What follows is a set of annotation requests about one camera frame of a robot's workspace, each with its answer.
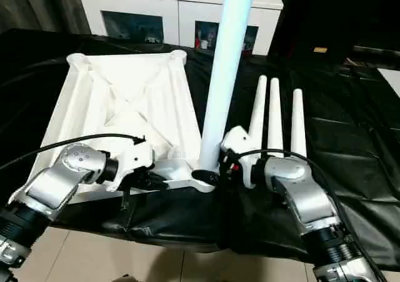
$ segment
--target table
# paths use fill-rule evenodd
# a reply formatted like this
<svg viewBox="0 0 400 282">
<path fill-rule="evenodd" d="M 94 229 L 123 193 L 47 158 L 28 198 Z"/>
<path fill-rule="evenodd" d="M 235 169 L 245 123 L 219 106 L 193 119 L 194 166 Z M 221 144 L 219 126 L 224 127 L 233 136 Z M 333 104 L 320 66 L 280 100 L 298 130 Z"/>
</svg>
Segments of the table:
<svg viewBox="0 0 400 282">
<path fill-rule="evenodd" d="M 176 49 L 23 30 L 0 36 L 0 48 L 0 164 L 40 145 L 68 70 L 68 54 Z M 202 128 L 212 54 L 186 51 L 186 74 Z M 371 256 L 382 269 L 399 270 L 400 99 L 396 92 L 375 69 L 311 69 L 254 56 L 239 66 L 227 129 L 239 124 L 248 128 L 261 74 L 280 78 L 287 148 L 292 91 L 303 89 L 309 157 L 325 171 Z M 2 204 L 25 182 L 33 161 L 2 172 Z M 54 225 L 196 251 L 231 248 L 309 261 L 289 212 L 261 190 L 204 194 L 178 189 L 131 196 L 124 211 L 120 205 L 120 198 L 70 205 Z"/>
</svg>

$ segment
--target white pole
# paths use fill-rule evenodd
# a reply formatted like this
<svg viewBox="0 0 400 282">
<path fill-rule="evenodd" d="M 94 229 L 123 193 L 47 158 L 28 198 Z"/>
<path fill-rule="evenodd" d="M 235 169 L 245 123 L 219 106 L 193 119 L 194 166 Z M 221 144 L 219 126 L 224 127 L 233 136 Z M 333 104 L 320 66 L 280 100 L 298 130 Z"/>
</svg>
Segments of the white pole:
<svg viewBox="0 0 400 282">
<path fill-rule="evenodd" d="M 264 108 L 265 97 L 267 92 L 267 77 L 261 76 L 258 80 L 256 97 L 254 98 L 254 106 L 249 127 L 249 136 L 256 145 L 256 149 L 261 149 L 263 143 L 264 130 Z"/>
<path fill-rule="evenodd" d="M 278 78 L 272 78 L 269 94 L 268 116 L 268 144 L 269 149 L 283 149 L 281 95 L 279 92 Z M 282 153 L 269 153 L 268 155 L 283 158 Z"/>
<path fill-rule="evenodd" d="M 291 151 L 307 157 L 306 128 L 304 127 L 303 92 L 293 92 Z"/>
<path fill-rule="evenodd" d="M 224 0 L 202 131 L 199 167 L 216 170 L 253 0 Z"/>
</svg>

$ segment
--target tile floor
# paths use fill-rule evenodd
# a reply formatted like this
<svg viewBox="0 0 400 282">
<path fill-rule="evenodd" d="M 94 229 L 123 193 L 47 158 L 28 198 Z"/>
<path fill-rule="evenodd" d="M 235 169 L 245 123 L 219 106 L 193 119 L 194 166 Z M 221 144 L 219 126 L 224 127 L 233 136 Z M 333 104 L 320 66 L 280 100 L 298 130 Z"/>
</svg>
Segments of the tile floor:
<svg viewBox="0 0 400 282">
<path fill-rule="evenodd" d="M 297 261 L 197 254 L 56 228 L 14 273 L 20 282 L 110 282 L 127 273 L 143 282 L 316 282 L 311 264 Z M 400 273 L 385 274 L 400 281 Z"/>
</svg>

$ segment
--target gray curtain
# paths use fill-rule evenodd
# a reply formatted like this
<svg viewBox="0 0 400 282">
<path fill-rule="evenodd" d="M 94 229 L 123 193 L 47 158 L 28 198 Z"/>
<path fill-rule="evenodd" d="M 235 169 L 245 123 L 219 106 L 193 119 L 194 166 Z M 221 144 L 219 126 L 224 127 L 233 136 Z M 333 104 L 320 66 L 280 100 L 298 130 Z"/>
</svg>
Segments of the gray curtain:
<svg viewBox="0 0 400 282">
<path fill-rule="evenodd" d="M 81 0 L 0 0 L 0 33 L 11 28 L 90 34 Z"/>
</svg>

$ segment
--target cabinet door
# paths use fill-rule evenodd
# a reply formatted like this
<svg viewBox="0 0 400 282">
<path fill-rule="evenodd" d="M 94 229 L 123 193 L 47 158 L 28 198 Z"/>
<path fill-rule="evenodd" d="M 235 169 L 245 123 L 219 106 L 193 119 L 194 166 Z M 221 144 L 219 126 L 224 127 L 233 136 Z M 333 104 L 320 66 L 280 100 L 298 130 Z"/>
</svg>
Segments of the cabinet door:
<svg viewBox="0 0 400 282">
<path fill-rule="evenodd" d="M 222 11 L 222 5 L 180 1 L 180 45 L 215 49 Z M 249 26 L 243 44 L 244 53 L 255 55 L 268 53 L 279 13 L 279 10 L 251 8 Z"/>
<path fill-rule="evenodd" d="M 82 0 L 93 34 L 179 44 L 178 1 Z"/>
</svg>

